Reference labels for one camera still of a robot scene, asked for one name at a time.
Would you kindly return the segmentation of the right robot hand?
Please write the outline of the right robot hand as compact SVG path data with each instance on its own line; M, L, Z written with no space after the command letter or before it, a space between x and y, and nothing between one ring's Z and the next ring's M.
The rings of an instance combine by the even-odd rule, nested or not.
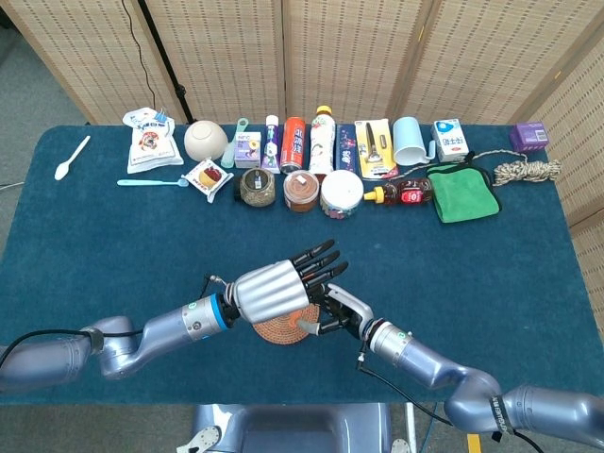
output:
M339 329L347 330L354 338L364 340L374 321L372 309L353 294L333 283L320 284L309 292L309 301L328 315L327 320L311 323L302 318L295 324L303 331L320 336Z

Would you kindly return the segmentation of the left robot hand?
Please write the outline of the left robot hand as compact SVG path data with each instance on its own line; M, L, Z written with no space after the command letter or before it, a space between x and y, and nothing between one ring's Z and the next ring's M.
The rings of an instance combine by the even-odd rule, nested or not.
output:
M334 240L327 240L238 277L226 286L225 301L251 324L319 304L327 284L348 267L334 244Z

